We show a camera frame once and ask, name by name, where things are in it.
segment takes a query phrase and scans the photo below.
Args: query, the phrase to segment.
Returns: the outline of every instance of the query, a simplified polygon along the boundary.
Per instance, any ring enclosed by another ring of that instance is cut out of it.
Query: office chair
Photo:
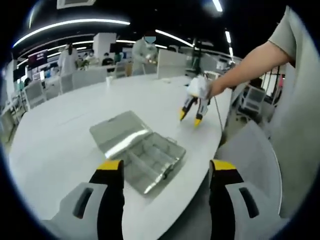
[[[61,76],[60,80],[60,93],[65,94],[74,89],[73,75],[67,74]]]
[[[33,81],[26,86],[23,89],[22,94],[25,97],[28,111],[47,101],[47,97],[40,80]]]
[[[262,104],[266,96],[266,91],[249,85],[247,91],[243,91],[238,99],[236,114],[241,115],[248,122],[254,120],[256,123],[261,121]]]
[[[119,61],[115,64],[114,77],[116,79],[127,77],[126,65],[125,61]]]

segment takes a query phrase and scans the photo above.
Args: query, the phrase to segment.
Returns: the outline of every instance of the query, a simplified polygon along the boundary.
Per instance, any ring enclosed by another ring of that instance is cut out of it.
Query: white partition
[[[215,72],[217,69],[218,61],[210,56],[209,54],[205,53],[201,57],[200,60],[200,68],[202,71],[212,71]]]
[[[184,76],[186,73],[187,55],[160,49],[158,55],[157,78]]]
[[[78,70],[72,75],[73,89],[87,87],[106,81],[107,68],[96,67],[88,70]]]

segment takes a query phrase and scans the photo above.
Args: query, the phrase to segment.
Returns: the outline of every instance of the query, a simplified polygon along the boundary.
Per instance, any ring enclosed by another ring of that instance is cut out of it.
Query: ceiling light
[[[229,53],[230,53],[230,56],[233,58],[234,57],[234,51],[233,51],[232,47],[229,47]]]
[[[18,69],[22,64],[26,63],[28,61],[28,58],[26,60],[23,60],[19,64],[16,65],[16,68]]]
[[[78,45],[78,44],[93,44],[94,41],[91,40],[91,41],[78,41],[78,42],[75,42],[75,43],[72,43],[72,45]]]
[[[31,28],[31,24],[32,24],[32,20],[33,20],[33,17],[34,17],[34,13],[35,13],[35,8],[33,8],[31,10],[31,15],[30,15],[30,19],[29,19],[29,28]]]
[[[26,55],[28,53],[33,52],[34,50],[36,50],[38,48],[41,48],[41,47],[43,47],[45,45],[48,45],[48,44],[55,43],[55,42],[60,41],[60,40],[71,39],[71,38],[79,38],[79,37],[88,37],[88,36],[94,36],[94,34],[90,33],[90,34],[72,35],[72,36],[66,36],[66,37],[55,39],[55,40],[51,40],[51,41],[48,41],[46,43],[43,43],[41,45],[38,45],[38,46],[35,46],[35,47],[31,48],[30,50],[26,51],[21,56],[19,56],[19,58],[21,58],[23,55]]]
[[[26,40],[27,38],[38,34],[42,31],[48,30],[48,29],[52,29],[55,27],[59,27],[59,26],[63,26],[63,25],[68,25],[68,24],[78,24],[78,23],[112,23],[112,24],[122,24],[122,25],[130,25],[130,22],[127,21],[118,21],[118,20],[112,20],[112,19],[77,19],[77,20],[69,20],[69,21],[63,21],[63,22],[58,22],[55,24],[51,24],[48,26],[44,26],[42,28],[39,28],[33,32],[28,33],[27,35],[23,36],[22,38],[20,38],[18,41],[15,42],[15,44],[13,45],[13,48],[15,46],[17,46],[18,44],[20,44],[22,41]]]
[[[51,57],[59,55],[59,54],[61,54],[61,52],[56,52],[54,54],[48,55],[47,58],[51,58]]]
[[[230,32],[225,31],[225,36],[226,36],[226,41],[227,41],[228,43],[231,43]]]
[[[169,34],[169,33],[166,33],[166,32],[164,32],[164,31],[160,31],[160,30],[157,30],[157,29],[156,29],[155,32],[158,33],[158,34],[165,35],[165,36],[167,36],[167,37],[169,37],[169,38],[175,39],[175,40],[177,40],[177,41],[179,41],[179,42],[181,42],[181,43],[183,43],[183,44],[185,44],[185,45],[188,45],[189,47],[193,47],[193,45],[192,45],[191,43],[189,43],[189,42],[187,42],[187,41],[184,41],[184,40],[182,40],[181,38],[178,38],[178,37],[176,37],[176,36],[173,36],[173,35],[171,35],[171,34]]]
[[[162,49],[167,49],[168,48],[166,46],[162,46],[162,45],[158,45],[158,44],[155,44],[155,46],[158,47],[158,48],[162,48]]]
[[[136,41],[130,40],[116,40],[117,43],[124,43],[124,44],[134,44]]]
[[[65,46],[67,46],[67,44],[61,45],[61,46],[55,46],[55,47],[53,47],[53,48],[48,49],[48,52],[49,52],[49,51],[52,51],[52,50],[55,50],[55,49],[64,48]]]
[[[216,10],[218,12],[222,12],[222,7],[221,7],[221,4],[220,4],[219,0],[212,0],[212,1],[213,1],[213,4],[214,4]]]

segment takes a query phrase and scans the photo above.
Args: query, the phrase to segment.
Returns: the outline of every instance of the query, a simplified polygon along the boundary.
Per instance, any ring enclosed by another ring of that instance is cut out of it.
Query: human hand
[[[223,83],[223,79],[221,77],[219,77],[217,80],[213,80],[210,83],[210,90],[209,90],[207,98],[211,99],[211,98],[215,97],[216,95],[223,93],[225,89],[226,89],[226,87]]]

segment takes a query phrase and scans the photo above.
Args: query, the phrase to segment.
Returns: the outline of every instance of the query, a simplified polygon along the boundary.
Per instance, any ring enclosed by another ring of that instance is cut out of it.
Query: cable
[[[223,134],[223,133],[224,133],[224,127],[222,126],[222,121],[221,121],[221,116],[220,116],[220,112],[219,112],[219,107],[218,107],[218,103],[217,103],[216,96],[214,96],[213,98],[214,98],[216,110],[217,110],[218,116],[219,116],[220,127],[221,127],[221,134]]]
[[[203,74],[203,76],[204,76],[205,78],[207,78],[208,80],[210,79],[205,72],[203,72],[202,74]],[[223,134],[223,133],[224,133],[224,127],[222,126],[222,121],[221,121],[220,111],[219,111],[219,107],[218,107],[218,102],[217,102],[216,96],[214,96],[213,98],[214,98],[216,110],[217,110],[217,112],[218,112],[218,117],[219,117],[219,122],[220,122],[220,127],[221,127],[221,134]]]

